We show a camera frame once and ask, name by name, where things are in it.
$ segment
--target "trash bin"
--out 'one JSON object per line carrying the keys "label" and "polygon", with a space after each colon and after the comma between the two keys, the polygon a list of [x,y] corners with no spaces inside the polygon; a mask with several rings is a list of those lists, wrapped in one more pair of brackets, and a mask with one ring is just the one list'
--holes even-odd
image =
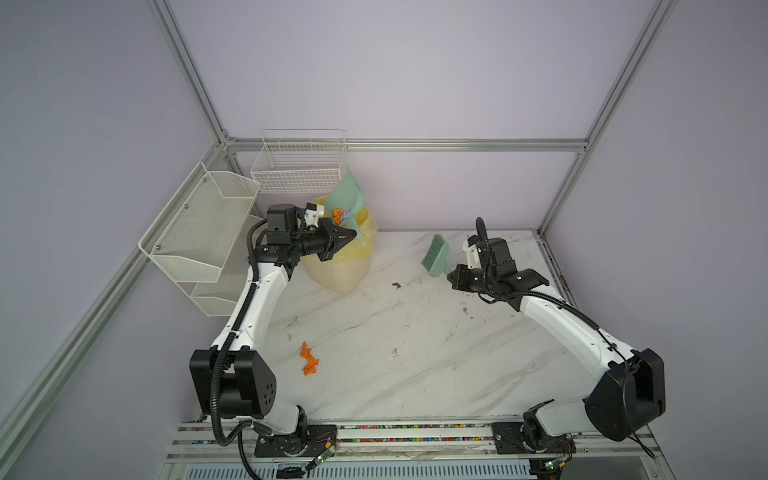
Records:
{"label": "trash bin", "polygon": [[[315,200],[318,205],[323,205],[328,196]],[[360,235],[349,242],[331,260],[321,262],[317,255],[309,255],[301,259],[306,265],[312,280],[327,289],[339,293],[349,293],[355,289],[360,280],[368,273],[371,265],[376,233],[379,225],[367,208],[363,208],[356,216],[360,227]]]}

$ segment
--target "white wall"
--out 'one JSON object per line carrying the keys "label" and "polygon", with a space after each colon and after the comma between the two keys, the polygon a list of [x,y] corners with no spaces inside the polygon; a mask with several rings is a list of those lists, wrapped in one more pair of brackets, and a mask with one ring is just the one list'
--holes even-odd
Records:
{"label": "white wall", "polygon": [[[240,152],[250,172],[257,152]],[[350,152],[366,206],[386,230],[536,228],[574,160],[571,152]],[[321,194],[260,194],[304,205]]]}
{"label": "white wall", "polygon": [[653,0],[174,0],[221,121],[584,137]]}
{"label": "white wall", "polygon": [[682,0],[548,238],[579,306],[664,358],[678,480],[765,457],[766,25],[765,2]]}
{"label": "white wall", "polygon": [[[0,65],[1,422],[213,136],[143,0],[3,2]],[[15,478],[44,478],[29,472],[53,458],[57,478],[103,478],[94,465],[121,455],[159,468],[169,429],[192,413],[182,364],[214,332],[194,331],[209,319],[161,280],[141,281]]]}

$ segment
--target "metal beam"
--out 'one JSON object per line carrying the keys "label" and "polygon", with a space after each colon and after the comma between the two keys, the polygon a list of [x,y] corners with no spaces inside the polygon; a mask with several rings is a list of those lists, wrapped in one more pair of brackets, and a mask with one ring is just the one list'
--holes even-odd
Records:
{"label": "metal beam", "polygon": [[187,46],[187,42],[181,34],[179,22],[176,19],[176,15],[174,15],[173,9],[170,7],[170,3],[168,0],[148,1],[157,19],[157,23],[160,25],[160,30],[163,31],[163,35],[168,42],[170,51],[173,53],[174,58],[176,58],[179,68],[181,68],[184,80],[187,81],[197,106],[200,107],[200,111],[208,123],[208,127],[214,133],[214,137],[218,138],[219,142],[225,141],[228,138],[227,132],[221,126],[219,116],[216,113],[213,102],[210,100],[208,91],[205,89],[200,71],[192,59],[192,53]]}
{"label": "metal beam", "polygon": [[[308,142],[307,139],[291,139]],[[235,138],[225,142],[232,152],[259,151],[264,145],[260,138]],[[583,151],[587,141],[583,138],[351,138],[348,151]]]}
{"label": "metal beam", "polygon": [[538,232],[540,234],[546,234],[551,228],[554,219],[560,212],[568,195],[573,190],[576,180],[578,180],[581,172],[584,171],[584,168],[587,166],[587,162],[594,152],[594,149],[597,147],[605,129],[616,113],[621,100],[626,95],[635,76],[637,76],[637,70],[642,65],[643,60],[647,57],[650,47],[653,45],[654,41],[656,41],[656,38],[658,38],[661,29],[664,27],[664,24],[667,23],[667,19],[672,13],[672,10],[674,10],[676,4],[677,0],[657,0],[653,9],[651,9],[640,34],[637,36],[637,40],[635,40],[634,45],[632,45],[627,60],[621,67],[621,71],[619,72],[611,91],[605,98],[605,102],[589,130],[586,151],[584,153],[576,154],[576,158],[574,159],[571,168],[568,170],[562,185],[558,189],[557,194],[547,209],[547,213],[544,215],[544,219],[538,227]]}
{"label": "metal beam", "polygon": [[[206,167],[210,167],[224,154],[224,145],[217,142],[210,148],[203,163]],[[198,179],[199,176],[190,175],[170,199],[161,213],[164,221],[157,223],[158,229],[164,229],[170,222],[187,197],[190,184],[193,186]],[[88,350],[98,341],[99,334],[129,294],[148,262],[149,259],[138,248],[134,248],[74,332],[67,338],[65,344],[0,428],[0,479],[8,476],[38,434],[61,396],[66,382],[77,372]]]}

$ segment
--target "white wire basket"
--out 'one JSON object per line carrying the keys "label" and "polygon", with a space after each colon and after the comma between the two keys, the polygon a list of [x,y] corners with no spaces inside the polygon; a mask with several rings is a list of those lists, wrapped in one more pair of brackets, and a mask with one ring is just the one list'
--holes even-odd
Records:
{"label": "white wire basket", "polygon": [[259,183],[250,178],[202,168],[202,177],[160,237],[147,244],[147,232],[139,243],[176,283],[219,280],[259,191]]}
{"label": "white wire basket", "polygon": [[324,194],[346,175],[343,130],[263,130],[261,137],[250,175],[263,194]]}
{"label": "white wire basket", "polygon": [[208,316],[230,316],[235,310],[240,294],[243,292],[248,275],[248,247],[246,234],[260,219],[248,215],[243,224],[232,252],[224,268],[221,270],[219,281],[216,283],[198,283],[189,294],[193,302]]}

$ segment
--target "green brush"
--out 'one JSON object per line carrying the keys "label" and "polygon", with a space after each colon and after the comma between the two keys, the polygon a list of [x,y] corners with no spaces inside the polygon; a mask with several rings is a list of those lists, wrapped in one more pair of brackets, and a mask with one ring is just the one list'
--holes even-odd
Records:
{"label": "green brush", "polygon": [[422,260],[422,265],[429,272],[429,276],[440,276],[440,273],[448,275],[451,273],[451,268],[448,266],[449,258],[451,258],[451,247],[440,233],[435,233],[432,245],[429,246],[429,251]]}

